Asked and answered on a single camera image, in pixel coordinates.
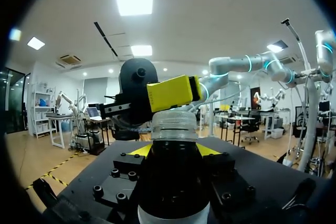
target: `computer monitor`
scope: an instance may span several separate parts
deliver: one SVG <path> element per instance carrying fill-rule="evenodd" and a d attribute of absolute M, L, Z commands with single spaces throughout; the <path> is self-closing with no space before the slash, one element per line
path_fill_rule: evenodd
<path fill-rule="evenodd" d="M 99 116 L 97 108 L 86 108 L 86 111 L 88 112 L 88 115 L 90 118 Z"/>
<path fill-rule="evenodd" d="M 330 102 L 320 102 L 319 111 L 330 111 Z"/>

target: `square ceiling light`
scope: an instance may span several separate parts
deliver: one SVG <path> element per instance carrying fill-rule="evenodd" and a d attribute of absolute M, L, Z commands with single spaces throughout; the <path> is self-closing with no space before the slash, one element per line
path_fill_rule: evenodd
<path fill-rule="evenodd" d="M 153 0 L 117 0 L 120 16 L 152 14 Z"/>
<path fill-rule="evenodd" d="M 42 41 L 40 41 L 38 38 L 31 38 L 31 40 L 27 43 L 28 46 L 38 50 L 40 49 L 42 46 L 45 45 L 45 43 L 43 43 Z"/>
<path fill-rule="evenodd" d="M 275 53 L 281 52 L 282 50 L 284 50 L 287 47 L 288 46 L 286 45 L 286 43 L 284 43 L 282 40 L 279 40 L 279 41 L 267 46 L 267 48 L 269 50 L 271 50 L 272 52 L 275 52 Z"/>
<path fill-rule="evenodd" d="M 152 56 L 152 46 L 131 46 L 133 56 Z"/>

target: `glass wall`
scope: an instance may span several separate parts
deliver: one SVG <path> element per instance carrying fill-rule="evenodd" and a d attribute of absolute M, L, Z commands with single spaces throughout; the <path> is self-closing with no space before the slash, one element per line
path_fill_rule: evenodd
<path fill-rule="evenodd" d="M 0 106 L 5 112 L 7 134 L 26 129 L 23 102 L 25 79 L 23 73 L 7 68 L 0 72 Z"/>

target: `laptop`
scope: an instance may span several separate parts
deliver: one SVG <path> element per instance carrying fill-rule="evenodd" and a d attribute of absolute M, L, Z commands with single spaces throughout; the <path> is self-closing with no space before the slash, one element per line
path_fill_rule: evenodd
<path fill-rule="evenodd" d="M 86 108 L 86 111 L 88 112 L 88 115 L 91 120 L 95 120 L 95 121 L 102 120 L 101 116 L 98 113 L 97 108 Z"/>

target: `yellow black floor tape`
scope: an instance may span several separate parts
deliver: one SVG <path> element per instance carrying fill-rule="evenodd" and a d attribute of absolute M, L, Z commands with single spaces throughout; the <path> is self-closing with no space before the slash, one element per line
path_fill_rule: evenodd
<path fill-rule="evenodd" d="M 63 182 L 62 180 L 60 180 L 60 179 L 58 179 L 58 178 L 56 178 L 56 177 L 54 177 L 54 176 L 51 175 L 50 173 L 53 172 L 54 170 L 56 170 L 56 169 L 57 169 L 58 167 L 60 167 L 61 165 L 63 165 L 64 163 L 66 163 L 67 161 L 69 161 L 70 159 L 76 157 L 78 154 L 79 154 L 79 152 L 73 154 L 71 157 L 69 157 L 68 159 L 66 159 L 65 161 L 63 161 L 62 163 L 60 163 L 59 165 L 56 165 L 53 169 L 51 169 L 51 170 L 48 171 L 47 173 L 43 174 L 43 176 L 40 177 L 40 178 L 45 178 L 45 177 L 49 176 L 49 177 L 53 178 L 54 180 L 60 182 L 62 185 L 67 186 L 67 185 L 68 185 L 67 183 Z M 30 188 L 32 188 L 32 187 L 33 187 L 33 184 L 30 184 L 29 186 L 27 186 L 27 187 L 25 188 L 25 190 L 28 190 L 28 189 L 30 189 Z"/>
<path fill-rule="evenodd" d="M 64 163 L 68 162 L 70 159 L 76 157 L 79 154 L 79 152 L 73 154 L 73 156 L 69 157 L 68 159 L 66 159 L 65 161 L 63 161 L 62 163 L 60 163 L 59 165 L 56 165 L 53 169 L 51 169 L 50 171 L 48 171 L 47 173 L 51 173 L 52 171 L 56 170 L 58 167 L 60 167 L 61 165 L 63 165 Z"/>
<path fill-rule="evenodd" d="M 68 186 L 67 183 L 63 182 L 62 180 L 60 180 L 60 179 L 58 179 L 58 178 L 56 178 L 56 177 L 54 177 L 54 176 L 51 175 L 50 173 L 48 174 L 48 176 L 49 176 L 50 178 L 53 178 L 53 179 L 56 180 L 57 182 L 60 182 L 62 185 L 64 185 L 64 186 Z"/>

